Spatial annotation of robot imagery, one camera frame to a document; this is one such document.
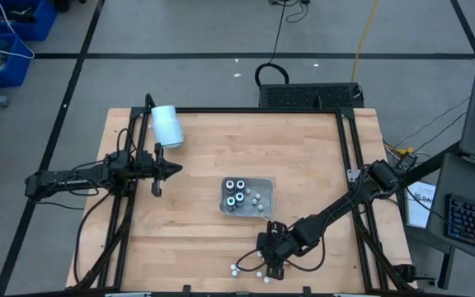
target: black ring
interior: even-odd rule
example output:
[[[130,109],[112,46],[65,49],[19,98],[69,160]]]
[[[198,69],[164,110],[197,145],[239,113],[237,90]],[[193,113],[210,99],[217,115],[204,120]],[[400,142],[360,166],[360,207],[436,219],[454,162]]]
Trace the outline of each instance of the black ring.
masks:
[[[265,64],[261,64],[257,69],[256,69],[256,74],[254,75],[254,79],[256,80],[256,85],[258,87],[261,87],[261,82],[260,82],[260,72],[261,70],[263,70],[263,68],[267,67],[267,66],[270,66],[276,70],[278,70],[278,72],[281,73],[281,75],[284,76],[285,78],[285,84],[289,84],[289,74],[287,73],[287,71],[285,71],[285,69],[283,69],[283,67],[279,66],[279,65],[276,65],[276,64],[273,64],[273,63],[265,63]]]

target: wooden tabletop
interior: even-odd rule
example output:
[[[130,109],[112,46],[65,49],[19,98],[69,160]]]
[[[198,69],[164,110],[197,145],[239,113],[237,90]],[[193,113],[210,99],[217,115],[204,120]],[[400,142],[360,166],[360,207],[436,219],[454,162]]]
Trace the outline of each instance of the wooden tabletop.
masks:
[[[382,135],[375,110],[355,110],[364,161],[384,159]],[[162,184],[162,197],[151,194],[151,181],[137,190],[122,290],[181,291],[191,285],[198,292],[364,292],[351,215],[327,228],[327,255],[322,268],[285,270],[283,281],[265,284],[255,273],[232,278],[230,265],[255,248],[261,218],[230,217],[219,211],[219,187],[224,177],[266,177],[274,182],[273,220],[287,225],[316,214],[346,193],[336,118],[327,114],[180,114],[185,143],[166,149],[166,160],[181,164],[181,172]],[[128,109],[111,109],[98,158],[115,151],[118,131],[129,121]],[[345,122],[351,146],[349,126]],[[145,148],[153,150],[148,130]],[[350,148],[355,166],[355,155]],[[86,211],[99,198],[87,201]],[[80,277],[100,255],[106,238],[113,199],[89,216],[82,231]],[[385,200],[374,202],[385,255],[392,264],[411,263],[399,210]],[[321,248],[302,258],[300,266],[316,266]],[[108,284],[112,284],[116,255]],[[255,255],[243,263],[256,266]],[[369,257],[373,285],[378,287],[374,259]],[[68,285],[74,283],[72,268]]]

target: blue bin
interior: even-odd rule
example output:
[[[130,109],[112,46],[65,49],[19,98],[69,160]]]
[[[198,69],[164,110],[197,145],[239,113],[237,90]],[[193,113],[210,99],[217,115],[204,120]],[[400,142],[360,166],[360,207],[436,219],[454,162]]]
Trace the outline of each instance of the blue bin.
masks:
[[[31,55],[31,52],[23,45],[16,34],[1,34],[0,40],[12,45],[12,53]],[[5,68],[0,70],[0,87],[19,87],[22,85],[30,62],[26,58],[8,55]]]
[[[11,21],[10,25],[22,40],[45,40],[47,38],[50,28],[53,26],[54,19],[56,18],[56,11],[48,0],[0,0],[0,3],[3,7],[8,3],[36,7],[34,15],[35,23],[27,24]],[[1,22],[0,34],[4,33],[12,32],[8,29],[6,22]]]

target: paper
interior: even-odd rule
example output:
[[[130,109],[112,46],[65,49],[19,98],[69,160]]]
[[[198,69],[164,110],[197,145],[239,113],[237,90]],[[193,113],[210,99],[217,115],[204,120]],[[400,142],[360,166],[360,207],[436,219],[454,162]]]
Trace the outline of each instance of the paper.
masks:
[[[410,190],[410,192],[415,195],[424,206],[431,210],[435,194],[435,186],[418,181],[411,184],[408,187],[408,190]],[[419,202],[415,201],[410,193],[407,192],[406,194],[407,225],[425,229],[430,212],[422,207]]]

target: concrete floor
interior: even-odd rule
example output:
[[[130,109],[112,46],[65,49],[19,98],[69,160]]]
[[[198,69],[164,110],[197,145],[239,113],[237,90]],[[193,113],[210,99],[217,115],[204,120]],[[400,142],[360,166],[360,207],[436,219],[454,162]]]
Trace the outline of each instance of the concrete floor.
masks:
[[[97,2],[74,2],[70,12],[58,16],[46,41],[30,43],[37,53],[61,53],[58,58],[67,59],[39,55],[22,87],[0,89],[0,94],[11,100],[8,108],[0,108],[0,272],[26,203],[23,180],[38,169],[69,79],[78,75],[73,72],[77,53]],[[475,1],[460,0],[459,4],[475,36]],[[140,106],[146,92],[151,92],[158,104],[257,106],[259,92],[253,75],[266,59],[243,59],[239,53],[272,51],[280,9],[266,0],[106,0],[89,44],[90,53],[236,54],[227,59],[162,59],[161,55],[86,59],[69,96],[49,168],[61,170],[95,159],[107,110]],[[370,9],[371,1],[312,1],[307,18],[297,24],[284,23],[278,51],[354,53]],[[356,79],[364,88],[365,105],[377,109],[383,136],[390,144],[470,93],[474,51],[451,1],[381,0],[364,52],[390,54],[386,59],[362,59]],[[413,55],[403,56],[407,59],[392,55],[404,53]],[[419,59],[419,54],[433,53],[470,54],[471,59],[454,59],[457,56],[452,55]],[[295,58],[301,59],[276,60],[288,70],[292,83],[343,83],[350,79],[352,59],[304,59],[297,54]],[[281,77],[266,71],[262,81],[280,83]],[[465,110],[463,105],[450,112],[404,145],[422,144]],[[460,121],[423,151],[433,154],[452,144],[459,139],[462,124]],[[68,195],[58,195],[55,200],[84,204],[83,199]],[[81,217],[81,211],[37,207],[8,294],[63,289]],[[437,276],[442,255],[415,240],[409,244],[421,273]],[[475,258],[457,253],[449,290],[420,286],[430,292],[475,295]]]

